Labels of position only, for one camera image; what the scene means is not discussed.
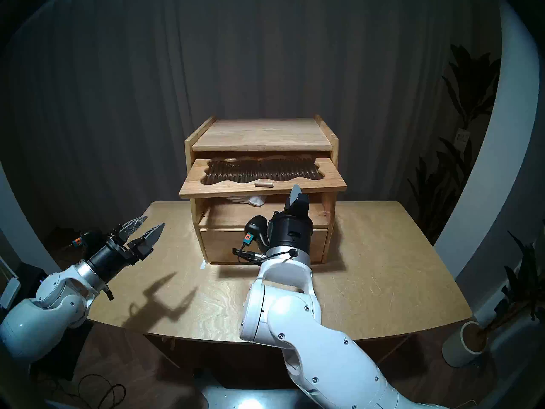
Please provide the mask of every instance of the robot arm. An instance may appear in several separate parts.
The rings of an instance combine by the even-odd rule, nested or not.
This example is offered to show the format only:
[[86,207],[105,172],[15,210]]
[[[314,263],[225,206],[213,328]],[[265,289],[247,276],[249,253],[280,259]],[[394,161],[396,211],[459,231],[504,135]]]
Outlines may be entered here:
[[[399,394],[350,337],[321,325],[308,255],[312,222],[308,198],[300,192],[294,187],[284,211],[273,215],[267,228],[268,246],[260,243],[265,255],[255,260],[261,269],[246,297],[240,338],[282,348],[290,378],[324,408],[429,407]],[[250,220],[246,230],[254,237],[263,236],[263,231],[252,231],[257,224]],[[251,255],[242,253],[250,259]],[[295,286],[303,293],[265,285],[264,280]]]
[[146,218],[136,218],[112,231],[88,259],[49,275],[35,298],[24,299],[7,314],[0,325],[0,339],[14,359],[30,364],[49,353],[67,328],[84,322],[100,291],[113,299],[107,283],[124,267],[145,259],[165,226],[155,226],[126,248],[129,236]]

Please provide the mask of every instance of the gray curtain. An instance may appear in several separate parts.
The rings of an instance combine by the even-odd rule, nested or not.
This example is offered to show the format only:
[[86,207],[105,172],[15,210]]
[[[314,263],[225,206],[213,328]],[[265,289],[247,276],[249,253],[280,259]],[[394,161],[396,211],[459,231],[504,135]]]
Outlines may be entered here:
[[449,45],[499,36],[481,2],[51,0],[2,56],[4,167],[35,224],[107,229],[178,199],[184,139],[210,115],[319,113],[340,199],[408,207],[418,156],[457,126]]

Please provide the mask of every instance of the black cable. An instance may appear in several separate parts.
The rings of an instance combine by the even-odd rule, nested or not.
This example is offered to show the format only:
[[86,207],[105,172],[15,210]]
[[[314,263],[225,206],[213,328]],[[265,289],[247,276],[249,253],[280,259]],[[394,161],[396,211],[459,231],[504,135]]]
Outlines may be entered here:
[[[242,252],[242,249],[244,249],[244,247],[246,247],[246,243],[242,243],[242,246],[240,247],[239,249],[239,252]],[[239,264],[244,264],[245,262],[240,262],[240,253],[237,255],[237,261],[239,262]]]
[[291,248],[291,249],[289,249],[289,250],[287,250],[285,252],[274,253],[272,255],[264,256],[263,258],[260,258],[258,260],[253,260],[253,261],[250,261],[250,262],[240,262],[240,256],[238,256],[238,261],[240,262],[241,265],[255,265],[256,262],[263,262],[263,261],[265,261],[267,259],[274,258],[275,256],[284,255],[285,253],[290,253],[292,250],[297,252],[296,248]]
[[[59,383],[58,379],[56,378],[49,378],[49,379],[45,379],[45,380],[42,380],[42,381],[39,381],[39,382],[43,382],[43,381],[46,381],[46,380],[52,380],[54,383],[55,383],[55,389],[51,392],[51,394],[53,395],[53,393],[55,393],[57,390],[60,390],[62,391],[64,394],[66,394],[67,396],[71,397],[73,400],[75,399],[79,399],[80,401],[82,401],[83,403],[85,403],[85,406],[88,408],[88,409],[93,409],[92,406],[83,398],[81,397],[81,383],[83,382],[83,380],[85,380],[86,378],[88,377],[99,377],[99,378],[102,378],[104,381],[106,381],[108,383],[108,385],[110,386],[110,388],[108,388],[107,392],[104,394],[104,396],[102,397],[102,399],[100,399],[100,402],[98,404],[98,406],[96,407],[96,409],[100,409],[102,407],[102,404],[104,403],[104,401],[106,400],[106,398],[110,395],[110,393],[112,393],[112,396],[113,396],[113,401],[112,401],[112,405],[108,407],[108,409],[113,409],[114,407],[118,406],[121,404],[121,402],[123,402],[123,400],[125,400],[125,397],[127,396],[127,389],[125,388],[124,385],[122,384],[114,384],[112,385],[110,381],[108,381],[107,378],[103,377],[102,375],[100,374],[87,374],[87,375],[84,375],[83,377],[81,377],[79,383],[77,384],[77,394],[72,394],[72,393],[68,393],[64,388],[63,386],[61,385],[61,383]],[[115,392],[115,388],[116,387],[121,387],[123,389],[123,396],[121,397],[121,399],[116,402],[116,392]]]

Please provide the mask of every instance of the drawer handle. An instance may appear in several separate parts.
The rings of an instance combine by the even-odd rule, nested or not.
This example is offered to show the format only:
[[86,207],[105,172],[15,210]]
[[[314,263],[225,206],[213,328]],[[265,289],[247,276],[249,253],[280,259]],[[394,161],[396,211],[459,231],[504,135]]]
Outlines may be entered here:
[[274,183],[270,180],[256,180],[256,183],[253,184],[256,188],[273,188]]

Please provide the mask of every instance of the white wall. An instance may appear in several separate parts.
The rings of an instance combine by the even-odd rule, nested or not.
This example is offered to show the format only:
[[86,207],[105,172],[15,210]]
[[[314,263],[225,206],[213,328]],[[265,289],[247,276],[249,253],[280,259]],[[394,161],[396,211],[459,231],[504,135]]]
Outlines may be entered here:
[[467,185],[434,246],[453,277],[472,258],[500,214],[534,127],[539,92],[537,47],[504,0],[500,0],[500,13],[501,69],[490,124]]
[[0,229],[22,262],[42,268],[47,274],[60,271],[21,211],[1,163]]

